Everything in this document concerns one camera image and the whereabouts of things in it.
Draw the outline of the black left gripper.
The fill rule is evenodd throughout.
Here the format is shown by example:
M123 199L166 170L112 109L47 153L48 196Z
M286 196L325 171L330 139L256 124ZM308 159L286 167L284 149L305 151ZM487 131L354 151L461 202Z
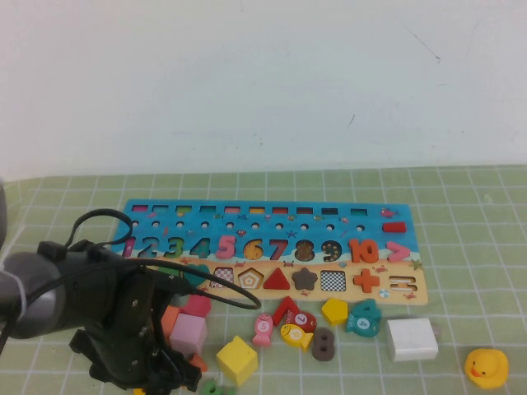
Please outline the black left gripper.
M118 288L116 303L98 323L77 330L70 347L90 362L89 375L132 393L169 395L185 387L195 391L200 368L171 349L161 318L174 295L187 295L190 285L165 272L136 272Z

